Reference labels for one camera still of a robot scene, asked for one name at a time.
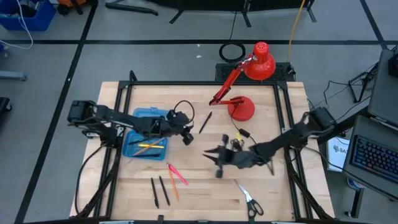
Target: orange pencil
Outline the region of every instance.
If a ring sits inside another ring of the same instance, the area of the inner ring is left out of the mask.
[[[156,145],[157,143],[163,141],[164,139],[165,139],[165,138],[161,138],[161,139],[157,140],[156,142],[150,144],[149,146],[147,146],[147,147],[141,149],[140,151],[134,153],[134,155],[132,155],[132,156],[136,156],[136,155],[138,155],[138,154],[140,154],[140,153],[142,153],[142,152],[145,152],[147,149],[149,149],[150,147],[152,147],[152,146]]]
[[[169,167],[169,163],[167,163],[167,168],[169,169],[169,175],[170,175],[170,180],[172,181],[172,185],[173,185],[173,189],[174,189],[174,194],[175,194],[175,198],[177,199],[177,201],[180,201],[180,197],[178,196],[178,192],[177,192],[177,188],[175,187],[175,183],[174,183],[174,179],[173,179],[173,174],[172,174],[172,170]]]

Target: blue plastic container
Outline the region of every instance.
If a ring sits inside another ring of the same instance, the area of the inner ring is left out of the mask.
[[[19,0],[0,0],[0,13],[13,14],[19,11]]]
[[[166,117],[166,114],[168,113],[168,110],[158,110],[157,108],[137,108],[134,110],[134,113],[132,114],[133,116],[136,116],[138,118],[141,117],[148,117],[148,116],[164,116]],[[143,147],[139,147],[138,144],[141,143],[146,143],[146,144],[151,144],[153,142],[156,142],[159,139],[151,139],[148,141],[140,142],[134,145],[129,145],[129,142],[133,141],[139,141],[143,140],[144,138],[140,135],[137,134],[134,130],[131,130],[127,133],[126,139],[124,140],[124,146],[123,146],[123,155],[126,157],[133,157],[134,153],[137,151],[140,151],[143,149]],[[156,161],[162,161],[164,160],[164,157],[167,152],[167,146],[169,145],[169,140],[165,138],[163,141],[157,143],[156,145],[159,146],[164,146],[163,149],[156,149],[156,148],[149,148],[145,152],[142,153],[142,155],[145,154],[160,154],[159,157],[134,157],[136,159],[150,159],[150,160],[156,160]]]
[[[54,18],[56,12],[54,6],[49,0],[43,0],[42,2],[34,17],[24,17],[29,31],[46,31]],[[19,23],[18,17],[0,17],[0,24],[7,30],[25,30],[21,23]]]

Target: pink marker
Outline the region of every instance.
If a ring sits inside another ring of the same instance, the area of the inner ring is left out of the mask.
[[[181,174],[176,170],[176,168],[174,168],[174,166],[172,165],[172,164],[167,164],[168,166],[169,166],[169,168],[170,168],[170,170],[175,174],[175,175],[177,175],[179,178],[180,178],[180,180],[185,184],[185,185],[188,185],[188,182],[181,176]]]

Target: wooden tabletop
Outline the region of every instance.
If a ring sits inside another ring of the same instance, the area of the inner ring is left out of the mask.
[[[98,104],[113,108],[117,86],[117,82],[104,82]],[[303,83],[288,83],[288,87],[294,120],[297,122],[303,113],[308,111],[307,96]],[[132,114],[136,108],[157,107],[170,110],[180,100],[190,101],[195,107],[195,127],[191,131],[195,140],[191,145],[185,146],[181,136],[171,137],[164,161],[131,159],[123,156],[119,167],[112,219],[156,220],[158,215],[164,215],[165,220],[246,221],[248,215],[245,196],[234,183],[233,179],[236,179],[264,209],[264,215],[257,215],[256,221],[294,220],[283,150],[279,150],[273,157],[275,176],[271,175],[267,166],[254,166],[249,169],[224,166],[223,178],[216,179],[217,166],[202,156],[204,150],[213,149],[220,143],[222,134],[229,135],[231,139],[237,133],[226,105],[208,106],[208,102],[219,89],[220,86],[186,85],[133,87],[129,114]],[[233,86],[225,98],[239,95],[248,96],[256,106],[254,116],[249,121],[235,121],[239,128],[249,131],[257,142],[270,141],[280,135],[274,91],[271,86]],[[289,126],[281,91],[280,97],[285,124]],[[181,104],[177,109],[186,113],[188,117],[192,115],[187,104]],[[210,111],[213,112],[213,116],[203,132],[199,134],[199,129]],[[244,148],[247,150],[253,144],[250,139],[245,139]],[[88,140],[84,159],[99,145],[99,139]],[[318,150],[314,140],[309,140],[308,147]],[[103,149],[97,153],[82,172],[78,197],[80,210],[98,188],[104,152]],[[320,156],[312,151],[303,150],[302,160],[309,191],[325,211],[334,217]],[[174,196],[166,162],[171,163],[189,183],[186,186],[175,176],[180,196],[179,202]],[[159,176],[163,178],[170,198],[170,206],[165,201]],[[159,209],[154,203],[151,177],[155,180]],[[297,190],[301,216],[305,217],[302,196],[298,188]],[[108,191],[104,194],[103,199],[102,214],[104,214],[108,201]],[[75,209],[72,207],[71,215],[74,214]]]

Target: keyboard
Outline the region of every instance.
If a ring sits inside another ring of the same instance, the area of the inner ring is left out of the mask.
[[[398,183],[398,150],[355,136],[352,165]]]

